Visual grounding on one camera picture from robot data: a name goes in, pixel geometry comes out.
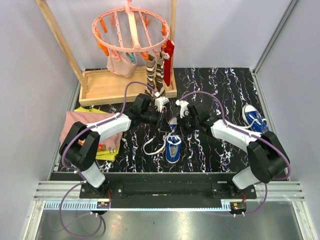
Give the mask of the blue sneaker with white laces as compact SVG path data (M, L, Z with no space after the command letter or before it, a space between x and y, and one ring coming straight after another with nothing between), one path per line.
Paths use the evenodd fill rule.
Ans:
M181 143L182 139L181 137L175 133L178 126L178 121L176 117L173 117L169 122L168 125L170 127L170 132L165 136L163 139L163 145L161 148L154 152L147 152L145 147L150 144L155 137L148 140L142 147L143 152L148 156L157 155L160 153L163 149L165 149L165 158L168 163L170 164L176 164L180 160L180 154L181 154Z

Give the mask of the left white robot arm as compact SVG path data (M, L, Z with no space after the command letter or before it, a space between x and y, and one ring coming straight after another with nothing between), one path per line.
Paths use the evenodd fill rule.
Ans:
M159 96L153 100L147 94L140 93L123 112L98 122L83 124L75 122L59 149L63 161L67 161L83 180L90 184L90 192L97 198L103 198L108 193L105 175L96 163L99 143L126 132L140 124L148 124L159 130L169 130L165 120L165 105L169 99Z

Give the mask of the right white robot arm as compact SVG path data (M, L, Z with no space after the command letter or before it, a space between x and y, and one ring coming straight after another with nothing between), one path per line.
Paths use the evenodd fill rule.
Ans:
M249 166L235 174L227 185L230 197L239 198L250 185L267 184L289 169L288 156L274 132L258 133L237 127L221 117L211 117L202 104L191 105L185 100L177 100L175 104L179 109L177 122L182 134L199 131L247 153Z

